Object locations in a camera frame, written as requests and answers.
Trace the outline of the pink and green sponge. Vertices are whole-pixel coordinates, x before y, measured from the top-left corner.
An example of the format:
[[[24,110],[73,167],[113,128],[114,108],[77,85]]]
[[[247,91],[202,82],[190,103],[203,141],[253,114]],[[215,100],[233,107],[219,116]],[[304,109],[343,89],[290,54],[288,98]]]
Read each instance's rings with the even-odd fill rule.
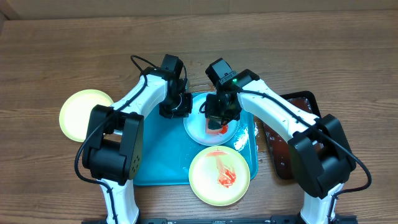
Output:
[[[219,134],[226,134],[228,132],[228,124],[221,125],[220,123],[206,119],[205,124],[205,133],[209,135],[219,135]]]

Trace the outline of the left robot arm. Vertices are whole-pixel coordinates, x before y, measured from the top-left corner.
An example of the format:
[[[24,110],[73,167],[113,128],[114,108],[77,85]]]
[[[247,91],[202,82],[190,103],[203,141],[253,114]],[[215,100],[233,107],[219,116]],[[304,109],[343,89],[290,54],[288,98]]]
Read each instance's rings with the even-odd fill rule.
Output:
[[[167,119],[184,118],[192,110],[183,65],[148,67],[139,83],[111,106],[96,105],[90,113],[86,138],[75,158],[79,179],[101,187],[108,216],[103,223],[138,223],[133,178],[141,164],[144,120],[159,107]]]

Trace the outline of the teal plastic tray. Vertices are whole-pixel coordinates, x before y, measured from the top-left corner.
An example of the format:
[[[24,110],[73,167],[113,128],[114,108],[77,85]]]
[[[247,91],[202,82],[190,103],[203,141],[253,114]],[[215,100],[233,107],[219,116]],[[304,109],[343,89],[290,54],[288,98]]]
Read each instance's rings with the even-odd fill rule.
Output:
[[[166,119],[156,106],[144,121],[144,148],[135,185],[185,185],[193,158],[206,147],[186,132],[184,118]],[[239,152],[246,160],[250,178],[258,171],[254,116],[240,113],[239,130],[232,140],[221,144]]]

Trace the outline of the black water tray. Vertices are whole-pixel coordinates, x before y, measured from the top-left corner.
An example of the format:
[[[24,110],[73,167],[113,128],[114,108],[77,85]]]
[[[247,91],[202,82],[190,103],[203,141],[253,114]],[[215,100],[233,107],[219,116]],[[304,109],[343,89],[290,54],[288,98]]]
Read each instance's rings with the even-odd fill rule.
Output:
[[[281,95],[294,106],[308,113],[321,116],[315,95],[310,91],[299,91]],[[292,180],[294,175],[289,155],[289,145],[270,126],[263,123],[266,143],[275,169],[276,176],[282,180]]]

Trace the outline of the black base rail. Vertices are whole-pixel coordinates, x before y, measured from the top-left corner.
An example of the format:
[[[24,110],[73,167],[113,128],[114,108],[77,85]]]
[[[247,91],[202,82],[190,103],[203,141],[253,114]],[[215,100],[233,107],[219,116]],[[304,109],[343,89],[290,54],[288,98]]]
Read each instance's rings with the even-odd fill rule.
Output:
[[[106,220],[81,222],[82,224],[105,224]],[[180,219],[167,220],[166,218],[140,218],[138,224],[299,224],[304,221],[298,215],[273,215],[270,218],[234,218],[234,219]],[[336,215],[334,224],[358,224],[355,215]]]

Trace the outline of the light blue plate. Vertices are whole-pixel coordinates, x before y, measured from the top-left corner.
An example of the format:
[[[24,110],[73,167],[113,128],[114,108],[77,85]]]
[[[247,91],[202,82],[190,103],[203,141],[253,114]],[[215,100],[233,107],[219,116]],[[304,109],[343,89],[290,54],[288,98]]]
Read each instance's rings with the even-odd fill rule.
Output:
[[[206,128],[208,120],[204,113],[200,113],[200,106],[206,101],[208,94],[214,95],[215,92],[199,93],[193,97],[192,112],[183,119],[183,125],[187,134],[197,143],[205,146],[221,145],[238,133],[239,121],[232,120],[218,131],[209,131]]]

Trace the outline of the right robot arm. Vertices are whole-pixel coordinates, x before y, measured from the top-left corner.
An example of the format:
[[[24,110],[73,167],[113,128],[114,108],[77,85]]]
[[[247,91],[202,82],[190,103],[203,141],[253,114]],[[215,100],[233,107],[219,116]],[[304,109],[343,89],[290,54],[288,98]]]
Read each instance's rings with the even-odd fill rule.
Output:
[[[288,144],[294,179],[305,192],[299,220],[340,222],[336,200],[358,165],[341,123],[330,114],[321,118],[294,106],[248,69],[207,68],[206,74],[216,88],[216,95],[206,99],[207,118],[227,124],[244,110]]]

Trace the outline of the yellow plate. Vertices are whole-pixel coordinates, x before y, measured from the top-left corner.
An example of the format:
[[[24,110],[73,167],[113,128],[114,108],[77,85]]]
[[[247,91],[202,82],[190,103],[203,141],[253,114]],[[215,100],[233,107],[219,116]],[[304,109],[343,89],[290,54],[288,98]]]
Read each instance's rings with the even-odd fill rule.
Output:
[[[76,142],[86,138],[91,110],[96,105],[110,106],[113,100],[100,90],[88,89],[76,92],[63,104],[59,125],[66,137]]]
[[[224,207],[244,196],[250,183],[250,170],[239,152],[226,146],[211,146],[193,158],[188,179],[200,200]]]

